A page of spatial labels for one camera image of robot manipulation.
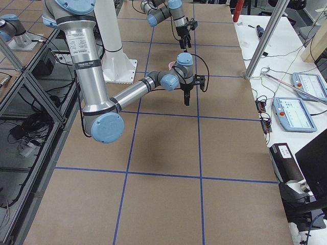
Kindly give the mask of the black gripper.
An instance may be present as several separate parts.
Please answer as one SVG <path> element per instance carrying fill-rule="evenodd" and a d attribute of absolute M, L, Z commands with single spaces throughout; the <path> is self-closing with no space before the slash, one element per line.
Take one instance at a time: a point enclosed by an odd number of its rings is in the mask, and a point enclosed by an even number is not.
<path fill-rule="evenodd" d="M 180 83 L 180 88 L 183 91 L 183 96 L 184 96 L 184 104 L 186 106 L 190 105 L 190 91 L 193 89 L 194 84 L 193 83 Z"/>
<path fill-rule="evenodd" d="M 186 49 L 186 47 L 191 48 L 191 38 L 190 38 L 190 28 L 186 25 L 176 26 L 177 35 L 181 38 L 179 40 L 180 48 Z"/>

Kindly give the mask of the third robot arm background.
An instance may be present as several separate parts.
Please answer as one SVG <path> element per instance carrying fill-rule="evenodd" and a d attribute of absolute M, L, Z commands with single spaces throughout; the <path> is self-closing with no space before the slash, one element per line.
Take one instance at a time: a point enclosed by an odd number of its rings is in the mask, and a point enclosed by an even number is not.
<path fill-rule="evenodd" d="M 15 14 L 1 16 L 1 39 L 14 51 L 32 51 L 38 42 L 34 35 L 27 32 Z"/>

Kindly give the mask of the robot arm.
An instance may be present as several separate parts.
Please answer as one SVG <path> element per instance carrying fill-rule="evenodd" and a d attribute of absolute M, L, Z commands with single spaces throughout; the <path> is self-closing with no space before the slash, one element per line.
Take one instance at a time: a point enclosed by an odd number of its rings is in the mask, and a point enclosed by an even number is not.
<path fill-rule="evenodd" d="M 171 24 L 174 23 L 178 35 L 180 48 L 184 51 L 191 48 L 190 31 L 197 28 L 197 21 L 189 20 L 183 10 L 182 1 L 141 1 L 141 11 L 147 15 L 147 21 L 151 27 L 170 18 Z"/>
<path fill-rule="evenodd" d="M 131 75 L 135 60 L 123 52 L 113 1 L 43 1 L 45 25 L 64 32 L 73 69 L 85 105 L 82 128 L 101 143 L 112 143 L 123 133 L 120 112 L 156 87 L 172 91 L 180 87 L 189 96 L 195 84 L 193 57 L 184 52 L 169 70 L 152 71 L 144 78 L 109 97 L 107 81 Z"/>

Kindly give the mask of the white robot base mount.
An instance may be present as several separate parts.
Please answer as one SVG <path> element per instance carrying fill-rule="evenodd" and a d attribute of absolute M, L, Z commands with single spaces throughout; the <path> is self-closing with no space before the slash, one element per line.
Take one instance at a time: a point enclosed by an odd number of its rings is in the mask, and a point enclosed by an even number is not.
<path fill-rule="evenodd" d="M 101 59 L 105 81 L 107 83 L 132 84 L 137 60 L 129 59 L 123 51 L 114 1 L 96 1 L 94 13 L 105 51 Z"/>

